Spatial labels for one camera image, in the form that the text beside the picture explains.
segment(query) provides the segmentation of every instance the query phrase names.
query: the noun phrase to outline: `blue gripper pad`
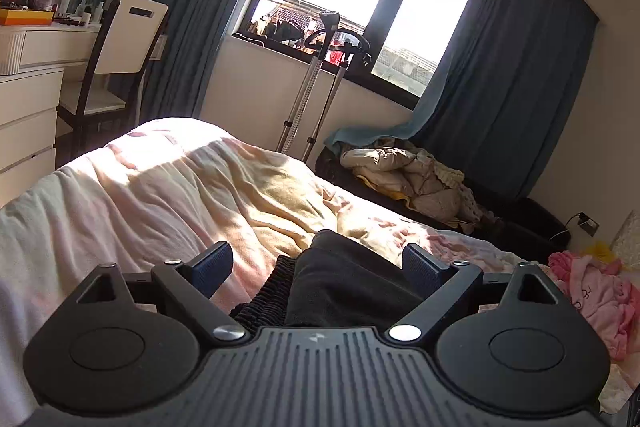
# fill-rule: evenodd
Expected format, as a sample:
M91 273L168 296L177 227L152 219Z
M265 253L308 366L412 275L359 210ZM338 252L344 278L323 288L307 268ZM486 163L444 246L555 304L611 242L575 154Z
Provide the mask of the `blue gripper pad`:
M402 250L402 273L414 291L426 299L451 279L456 269L412 243Z
M196 290L207 299L216 292L234 267L234 252L226 241L218 241L211 248L178 268Z

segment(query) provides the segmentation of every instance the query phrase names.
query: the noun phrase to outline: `dressing table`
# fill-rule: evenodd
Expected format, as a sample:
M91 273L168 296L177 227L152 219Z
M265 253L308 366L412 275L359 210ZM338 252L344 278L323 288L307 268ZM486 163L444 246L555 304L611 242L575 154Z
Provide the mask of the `dressing table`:
M0 26L0 206L55 170L65 68L86 64L100 25ZM159 60L161 36L151 60Z

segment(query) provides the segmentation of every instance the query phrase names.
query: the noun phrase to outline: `power outlet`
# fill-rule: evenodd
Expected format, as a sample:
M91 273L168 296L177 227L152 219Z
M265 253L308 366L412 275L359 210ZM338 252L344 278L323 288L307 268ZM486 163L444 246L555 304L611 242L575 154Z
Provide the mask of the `power outlet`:
M591 219L591 217L587 216L584 212L578 214L578 226L591 235L591 237L596 235L596 232L600 227L598 223Z

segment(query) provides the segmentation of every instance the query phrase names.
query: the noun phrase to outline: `orange box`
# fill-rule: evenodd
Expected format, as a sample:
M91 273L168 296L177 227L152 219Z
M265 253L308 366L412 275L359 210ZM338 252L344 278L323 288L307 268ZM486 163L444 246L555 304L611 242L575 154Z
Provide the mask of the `orange box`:
M49 26L53 12L0 9L0 26Z

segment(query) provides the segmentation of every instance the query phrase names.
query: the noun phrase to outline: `white drawer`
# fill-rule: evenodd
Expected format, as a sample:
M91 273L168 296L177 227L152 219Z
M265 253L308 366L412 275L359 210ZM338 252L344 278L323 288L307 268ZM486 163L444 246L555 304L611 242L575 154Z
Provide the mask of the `white drawer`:
M0 127L0 170L51 147L55 140L55 109Z
M0 125L55 109L60 100L63 74L64 70L21 73L7 82L0 77Z
M95 32L29 31L24 38L20 67L89 60Z
M0 206L5 206L56 169L56 150L49 149L0 174Z

